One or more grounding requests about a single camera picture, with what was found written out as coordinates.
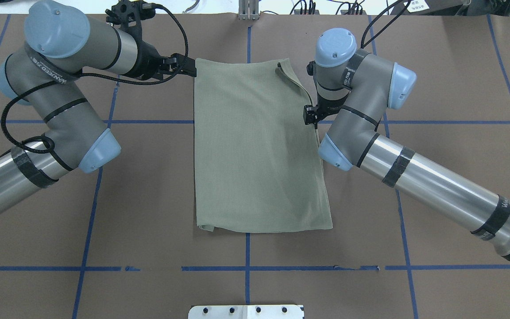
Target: cloth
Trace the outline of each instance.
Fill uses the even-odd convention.
[[[312,101],[290,61],[196,59],[196,68],[197,225],[249,233],[331,229],[318,135],[303,121]]]

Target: robotic arm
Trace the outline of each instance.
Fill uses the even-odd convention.
[[[510,200],[376,132],[387,107],[400,109],[413,89],[409,69],[357,49],[353,34],[334,28],[320,35],[307,67],[318,105],[304,107],[306,124],[337,114],[318,153],[348,171],[360,167],[468,229],[510,261]]]
[[[0,67],[0,90],[13,101],[33,105],[49,131],[19,143],[4,125],[12,103],[6,107],[2,129],[15,147],[0,157],[0,213],[77,167],[89,173],[119,155],[119,143],[74,83],[81,76],[105,76],[82,73],[82,67],[139,80],[160,79],[142,82],[145,85],[167,81],[166,74],[196,76],[178,22],[186,43],[184,56],[162,57],[142,40],[140,22],[152,18],[156,8],[164,7],[120,0],[106,12],[107,22],[121,25],[119,29],[52,0],[30,8],[26,43]]]

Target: towel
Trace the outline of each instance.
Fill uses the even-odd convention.
[[[331,229],[318,134],[303,120],[312,100],[289,59],[196,59],[196,68],[197,226],[247,233]]]

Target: white floor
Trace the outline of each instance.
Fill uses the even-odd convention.
[[[0,4],[0,13],[26,14],[28,9],[36,0],[13,0],[12,2]],[[101,14],[106,8],[115,4],[117,0],[57,0],[62,4],[75,6],[87,14]],[[195,0],[155,0],[154,2],[162,4],[174,13],[182,13],[188,7],[192,6]],[[259,9],[271,10],[278,14],[288,14],[295,0],[261,0]],[[320,14],[335,14],[340,4],[330,0],[316,0],[316,9]],[[370,15],[376,15],[386,8],[386,0],[365,0],[362,4],[364,10]],[[238,12],[238,0],[200,0],[198,6],[190,13],[214,14],[221,12]]]

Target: table surface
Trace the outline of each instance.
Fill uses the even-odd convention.
[[[180,52],[164,17],[147,21],[143,38],[162,54]],[[0,15],[0,64],[22,45],[24,18]],[[360,35],[368,24],[368,16],[178,18],[192,58],[288,57],[312,95],[305,66],[318,35],[332,27]],[[367,49],[418,76],[379,131],[510,198],[510,18],[404,16]],[[191,305],[245,303],[303,304],[306,318],[510,318],[509,262],[356,168],[324,166],[333,230],[200,230],[193,79],[77,84],[122,153],[0,216],[0,318],[185,318]],[[0,113],[7,102],[0,93]],[[17,105],[9,119],[18,138],[46,130],[31,107]],[[330,123],[318,125],[321,136]],[[0,131],[0,154],[8,148]]]

